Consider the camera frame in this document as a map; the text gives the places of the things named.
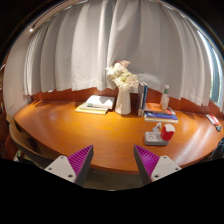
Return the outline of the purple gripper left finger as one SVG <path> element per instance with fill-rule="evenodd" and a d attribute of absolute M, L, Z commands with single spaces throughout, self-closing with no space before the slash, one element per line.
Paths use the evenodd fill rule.
<path fill-rule="evenodd" d="M 69 156 L 59 156 L 45 168 L 45 171 L 83 186 L 93 154 L 93 146 L 89 145 Z"/>

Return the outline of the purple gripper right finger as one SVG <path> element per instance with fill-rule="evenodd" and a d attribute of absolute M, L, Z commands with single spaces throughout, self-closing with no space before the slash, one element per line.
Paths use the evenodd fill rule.
<path fill-rule="evenodd" d="M 167 155 L 157 156 L 138 145 L 134 146 L 133 153 L 144 185 L 180 170 L 180 167 Z"/>

